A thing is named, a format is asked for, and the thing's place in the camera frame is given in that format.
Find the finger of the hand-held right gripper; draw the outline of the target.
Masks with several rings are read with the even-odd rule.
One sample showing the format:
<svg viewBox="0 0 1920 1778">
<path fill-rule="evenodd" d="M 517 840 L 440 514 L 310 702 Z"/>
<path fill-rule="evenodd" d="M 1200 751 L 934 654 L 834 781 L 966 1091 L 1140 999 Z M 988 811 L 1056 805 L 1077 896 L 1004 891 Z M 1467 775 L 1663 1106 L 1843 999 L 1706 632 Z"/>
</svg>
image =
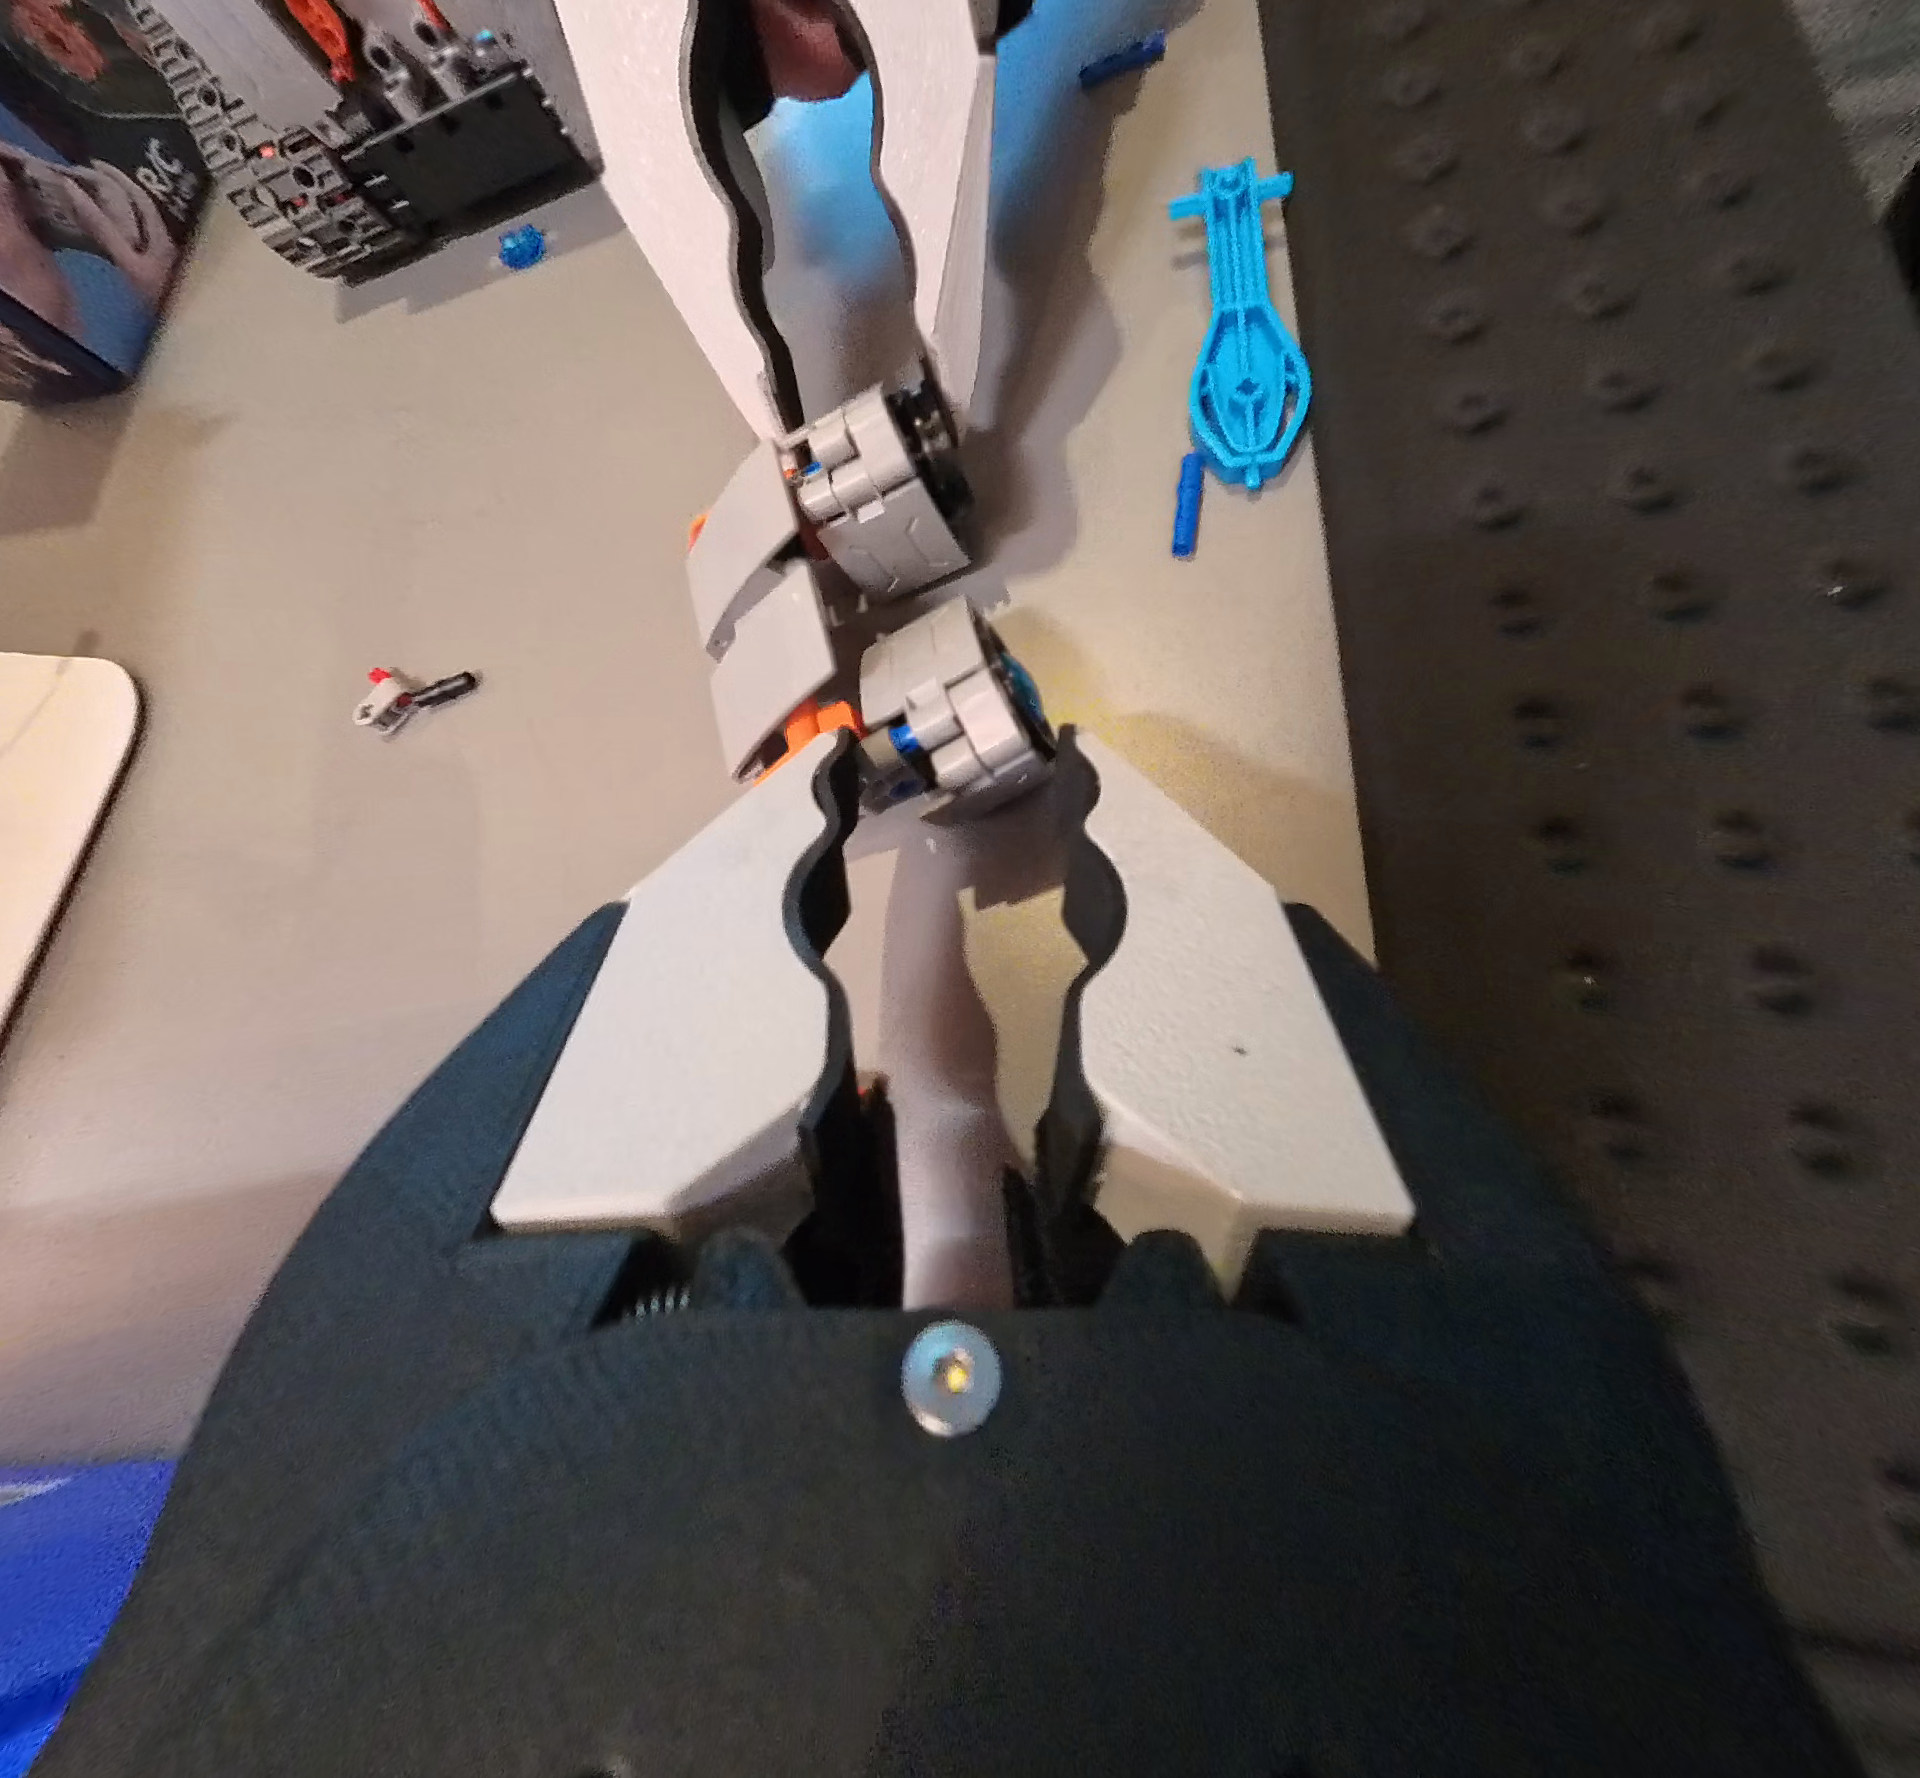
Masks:
<svg viewBox="0 0 1920 1778">
<path fill-rule="evenodd" d="M 726 88 L 744 0 L 553 0 L 602 186 L 760 438 L 803 419 L 766 304 L 771 208 Z"/>
<path fill-rule="evenodd" d="M 830 0 L 876 93 L 874 176 L 924 362 L 972 423 L 988 288 L 1003 0 Z"/>
</svg>

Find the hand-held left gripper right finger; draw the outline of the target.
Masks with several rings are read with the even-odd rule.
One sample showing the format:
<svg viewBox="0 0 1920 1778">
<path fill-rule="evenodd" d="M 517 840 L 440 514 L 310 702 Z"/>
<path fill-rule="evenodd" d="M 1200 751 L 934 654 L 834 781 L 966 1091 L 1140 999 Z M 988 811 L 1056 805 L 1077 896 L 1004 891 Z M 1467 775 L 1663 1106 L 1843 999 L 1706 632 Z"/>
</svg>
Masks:
<svg viewBox="0 0 1920 1778">
<path fill-rule="evenodd" d="M 1235 1293 L 1266 1233 L 1404 1238 L 1415 1199 L 1274 888 L 1065 729 L 1062 920 L 1083 957 L 1050 1085 L 1050 1245 L 1105 1278 L 1151 1233 Z"/>
</svg>

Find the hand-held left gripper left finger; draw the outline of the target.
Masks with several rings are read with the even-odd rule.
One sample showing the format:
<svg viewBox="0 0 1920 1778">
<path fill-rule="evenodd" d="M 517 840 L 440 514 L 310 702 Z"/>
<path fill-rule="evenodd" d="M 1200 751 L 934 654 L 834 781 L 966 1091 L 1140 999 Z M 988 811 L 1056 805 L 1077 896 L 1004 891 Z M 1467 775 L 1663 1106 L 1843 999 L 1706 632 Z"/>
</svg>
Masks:
<svg viewBox="0 0 1920 1778">
<path fill-rule="evenodd" d="M 851 735 L 817 735 L 625 896 L 492 1199 L 509 1236 L 790 1238 L 851 1081 L 826 950 L 847 914 Z"/>
</svg>

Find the grey orange twin-motor toy assembly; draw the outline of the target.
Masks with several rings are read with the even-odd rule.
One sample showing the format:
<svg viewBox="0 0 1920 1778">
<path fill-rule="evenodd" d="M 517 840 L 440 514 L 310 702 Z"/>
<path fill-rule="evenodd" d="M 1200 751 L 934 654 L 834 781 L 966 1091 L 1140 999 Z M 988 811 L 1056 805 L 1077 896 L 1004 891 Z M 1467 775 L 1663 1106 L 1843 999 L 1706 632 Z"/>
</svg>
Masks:
<svg viewBox="0 0 1920 1778">
<path fill-rule="evenodd" d="M 1043 785 L 1050 720 L 1038 749 L 997 680 L 1012 649 L 981 607 L 944 593 L 972 563 L 969 505 L 955 424 L 926 381 L 882 383 L 735 470 L 684 551 L 735 782 L 845 732 L 867 810 L 960 823 Z"/>
</svg>

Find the person's right hand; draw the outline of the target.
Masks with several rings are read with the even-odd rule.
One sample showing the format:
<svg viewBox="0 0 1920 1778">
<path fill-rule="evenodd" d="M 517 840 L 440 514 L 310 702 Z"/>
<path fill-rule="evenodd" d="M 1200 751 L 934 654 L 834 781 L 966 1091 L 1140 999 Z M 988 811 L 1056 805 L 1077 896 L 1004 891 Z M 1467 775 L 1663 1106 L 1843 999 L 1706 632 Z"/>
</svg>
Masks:
<svg viewBox="0 0 1920 1778">
<path fill-rule="evenodd" d="M 870 73 L 870 59 L 834 0 L 746 0 L 771 103 L 826 105 Z"/>
</svg>

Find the light blue brick separator tool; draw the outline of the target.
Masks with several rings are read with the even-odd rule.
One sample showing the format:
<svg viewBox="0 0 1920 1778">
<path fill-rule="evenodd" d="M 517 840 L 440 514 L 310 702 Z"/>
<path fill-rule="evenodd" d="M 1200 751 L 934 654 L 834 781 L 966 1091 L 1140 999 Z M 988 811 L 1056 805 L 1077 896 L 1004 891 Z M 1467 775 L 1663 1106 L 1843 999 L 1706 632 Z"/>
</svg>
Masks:
<svg viewBox="0 0 1920 1778">
<path fill-rule="evenodd" d="M 1313 381 L 1268 276 L 1266 208 L 1294 192 L 1294 175 L 1265 175 L 1256 157 L 1200 172 L 1168 204 L 1196 222 L 1210 268 L 1210 324 L 1188 377 L 1192 447 L 1225 484 L 1261 494 L 1287 470 L 1305 428 Z"/>
</svg>

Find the large grey orange toy vehicle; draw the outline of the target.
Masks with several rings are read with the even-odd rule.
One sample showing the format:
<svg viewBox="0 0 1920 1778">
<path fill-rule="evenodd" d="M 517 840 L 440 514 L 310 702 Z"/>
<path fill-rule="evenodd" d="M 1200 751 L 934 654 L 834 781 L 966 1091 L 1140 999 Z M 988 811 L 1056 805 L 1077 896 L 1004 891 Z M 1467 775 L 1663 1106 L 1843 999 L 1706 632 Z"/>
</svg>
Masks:
<svg viewBox="0 0 1920 1778">
<path fill-rule="evenodd" d="M 553 0 L 124 0 L 217 191 L 287 265 L 365 285 L 585 191 Z"/>
</svg>

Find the grey red pin connector piece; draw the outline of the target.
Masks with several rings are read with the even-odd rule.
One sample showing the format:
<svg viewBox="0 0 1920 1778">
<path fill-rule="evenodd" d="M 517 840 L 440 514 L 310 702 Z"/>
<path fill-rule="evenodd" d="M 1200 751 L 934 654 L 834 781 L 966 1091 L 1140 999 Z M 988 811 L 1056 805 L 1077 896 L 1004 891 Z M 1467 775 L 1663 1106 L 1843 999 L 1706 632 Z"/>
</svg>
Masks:
<svg viewBox="0 0 1920 1778">
<path fill-rule="evenodd" d="M 414 718 L 476 695 L 479 685 L 479 677 L 470 669 L 438 680 L 421 680 L 405 669 L 374 665 L 368 671 L 368 690 L 353 707 L 351 720 L 361 729 L 391 737 Z"/>
</svg>

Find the blue toy kit box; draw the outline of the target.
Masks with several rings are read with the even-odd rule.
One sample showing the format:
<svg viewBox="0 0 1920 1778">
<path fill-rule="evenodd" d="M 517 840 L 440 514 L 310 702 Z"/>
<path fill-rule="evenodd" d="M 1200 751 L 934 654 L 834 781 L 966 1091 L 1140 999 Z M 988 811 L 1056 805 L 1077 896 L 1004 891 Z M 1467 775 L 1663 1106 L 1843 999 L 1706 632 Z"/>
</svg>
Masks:
<svg viewBox="0 0 1920 1778">
<path fill-rule="evenodd" d="M 3 399 L 139 370 L 210 180 L 128 0 L 3 0 Z"/>
</svg>

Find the white desk lamp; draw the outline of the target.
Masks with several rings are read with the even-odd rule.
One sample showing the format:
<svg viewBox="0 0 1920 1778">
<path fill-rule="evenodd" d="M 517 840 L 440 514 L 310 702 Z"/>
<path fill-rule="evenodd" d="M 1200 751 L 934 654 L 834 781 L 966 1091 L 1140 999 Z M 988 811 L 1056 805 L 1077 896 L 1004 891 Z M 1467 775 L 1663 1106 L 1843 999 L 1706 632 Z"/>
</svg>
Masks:
<svg viewBox="0 0 1920 1778">
<path fill-rule="evenodd" d="M 139 723 L 139 690 L 116 661 L 3 655 L 4 1024 L 124 782 Z"/>
</svg>

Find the blue plastic bin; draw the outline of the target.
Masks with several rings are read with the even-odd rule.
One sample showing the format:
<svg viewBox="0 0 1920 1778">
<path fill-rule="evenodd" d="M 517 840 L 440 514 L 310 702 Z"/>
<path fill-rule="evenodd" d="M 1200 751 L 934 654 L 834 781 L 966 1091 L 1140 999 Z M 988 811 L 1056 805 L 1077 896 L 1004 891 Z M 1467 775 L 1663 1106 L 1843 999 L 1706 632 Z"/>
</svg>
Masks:
<svg viewBox="0 0 1920 1778">
<path fill-rule="evenodd" d="M 138 1458 L 3 1471 L 3 1773 L 57 1726 L 121 1613 L 177 1464 Z"/>
</svg>

